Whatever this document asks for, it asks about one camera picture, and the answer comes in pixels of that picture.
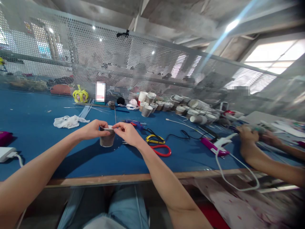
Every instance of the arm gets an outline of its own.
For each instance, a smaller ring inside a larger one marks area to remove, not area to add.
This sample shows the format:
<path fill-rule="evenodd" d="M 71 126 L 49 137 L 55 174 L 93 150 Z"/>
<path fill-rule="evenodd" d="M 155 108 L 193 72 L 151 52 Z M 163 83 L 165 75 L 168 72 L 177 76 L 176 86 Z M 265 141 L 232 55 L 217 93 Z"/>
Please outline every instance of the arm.
<path fill-rule="evenodd" d="M 254 169 L 290 184 L 305 187 L 305 170 L 272 160 L 255 144 L 259 136 L 246 126 L 238 127 L 241 138 L 241 155 Z"/>
<path fill-rule="evenodd" d="M 268 145 L 278 148 L 279 150 L 282 150 L 298 159 L 305 161 L 304 151 L 283 144 L 282 141 L 274 136 L 270 131 L 267 131 L 267 133 L 261 137 L 261 140 Z"/>
<path fill-rule="evenodd" d="M 114 131 L 143 156 L 152 181 L 165 202 L 175 229 L 212 228 L 183 185 L 131 124 L 119 122 Z"/>
<path fill-rule="evenodd" d="M 66 136 L 63 140 L 25 164 L 0 186 L 0 221 L 4 228 L 13 228 L 20 214 L 43 190 L 54 171 L 67 154 L 84 139 L 106 136 L 108 127 L 104 121 L 94 120 Z"/>

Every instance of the ceiling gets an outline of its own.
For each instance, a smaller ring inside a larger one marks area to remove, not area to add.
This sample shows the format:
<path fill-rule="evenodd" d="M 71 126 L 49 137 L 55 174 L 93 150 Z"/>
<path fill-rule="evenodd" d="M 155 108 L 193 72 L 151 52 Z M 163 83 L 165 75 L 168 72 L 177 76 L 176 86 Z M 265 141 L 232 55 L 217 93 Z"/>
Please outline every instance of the ceiling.
<path fill-rule="evenodd" d="M 141 0 L 26 1 L 202 50 L 219 39 L 237 17 L 240 23 L 229 37 L 304 24 L 294 0 L 143 0 L 142 4 Z"/>

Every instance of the white charger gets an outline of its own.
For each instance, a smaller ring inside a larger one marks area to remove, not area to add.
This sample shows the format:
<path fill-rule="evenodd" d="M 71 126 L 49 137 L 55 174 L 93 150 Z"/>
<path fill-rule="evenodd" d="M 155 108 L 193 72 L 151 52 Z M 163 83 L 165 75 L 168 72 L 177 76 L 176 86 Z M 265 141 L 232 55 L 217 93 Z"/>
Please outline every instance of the white charger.
<path fill-rule="evenodd" d="M 19 159 L 20 167 L 23 166 L 22 158 L 16 152 L 14 147 L 0 147 L 0 163 L 5 162 L 9 158 L 17 157 Z"/>

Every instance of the blue table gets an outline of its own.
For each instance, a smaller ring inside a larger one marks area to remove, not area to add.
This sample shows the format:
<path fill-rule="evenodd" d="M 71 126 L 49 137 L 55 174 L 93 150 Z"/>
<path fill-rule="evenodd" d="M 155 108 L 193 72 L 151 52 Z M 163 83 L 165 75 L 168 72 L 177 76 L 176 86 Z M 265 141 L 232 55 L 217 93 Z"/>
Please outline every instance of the blue table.
<path fill-rule="evenodd" d="M 14 91 L 1 92 L 5 100 L 1 103 L 0 131 L 13 133 L 15 139 L 9 146 L 20 151 L 25 163 L 85 125 L 85 123 L 80 123 L 79 127 L 73 129 L 58 129 L 53 126 L 55 118 L 80 114 L 82 109 L 64 108 L 78 107 L 78 105 L 73 105 L 72 98 Z M 184 125 L 166 121 L 168 118 L 182 122 L 183 117 L 174 112 L 156 111 L 148 118 L 142 117 L 138 110 L 130 111 L 130 113 L 117 111 L 116 115 L 117 121 L 132 119 L 145 122 L 146 127 L 163 138 L 166 138 L 168 134 L 182 136 L 180 130 L 185 130 L 193 137 L 200 137 L 198 132 Z M 111 114 L 105 114 L 91 109 L 86 119 L 100 119 L 110 125 L 115 123 L 113 110 Z M 196 127 L 190 121 L 185 121 L 185 123 Z M 219 136 L 231 134 L 230 131 L 216 126 L 210 129 Z M 148 134 L 142 131 L 140 135 L 145 138 Z M 219 176 L 214 154 L 199 140 L 183 140 L 170 136 L 166 144 L 172 149 L 172 155 L 161 159 L 176 173 L 178 178 Z M 234 137 L 233 143 L 228 144 L 225 148 L 244 162 L 239 152 L 238 136 Z M 302 165 L 301 161 L 276 149 L 272 150 L 279 153 L 276 156 L 274 153 L 266 151 L 271 158 L 280 161 L 278 158 L 280 157 L 291 165 Z M 220 159 L 220 163 L 226 174 L 245 172 L 245 167 L 230 156 Z M 0 163 L 0 181 L 5 180 L 19 168 L 17 159 L 9 159 L 5 163 Z M 116 136 L 114 145 L 109 148 L 101 147 L 98 138 L 81 142 L 55 171 L 49 185 L 86 185 L 149 179 L 149 171 L 141 154 L 134 147 L 123 145 L 122 139 Z"/>

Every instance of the table edge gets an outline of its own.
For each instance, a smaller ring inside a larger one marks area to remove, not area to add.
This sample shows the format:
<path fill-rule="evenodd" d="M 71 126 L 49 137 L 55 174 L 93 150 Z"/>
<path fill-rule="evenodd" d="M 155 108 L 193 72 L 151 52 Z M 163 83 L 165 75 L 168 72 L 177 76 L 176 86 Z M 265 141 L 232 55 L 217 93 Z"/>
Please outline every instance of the table edge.
<path fill-rule="evenodd" d="M 232 169 L 223 170 L 224 175 L 240 175 L 249 173 L 248 169 Z M 204 170 L 192 172 L 176 172 L 174 173 L 178 179 L 187 178 L 209 178 L 219 177 L 221 173 L 219 170 Z M 113 175 L 113 176 L 99 176 L 99 177 L 79 177 L 67 179 L 51 179 L 46 188 L 53 187 L 69 187 L 69 186 L 87 186 L 87 185 L 100 185 L 100 184 L 117 184 L 117 183 L 130 183 L 130 182 L 143 182 L 150 181 L 151 176 L 147 174 L 131 174 L 131 175 Z"/>

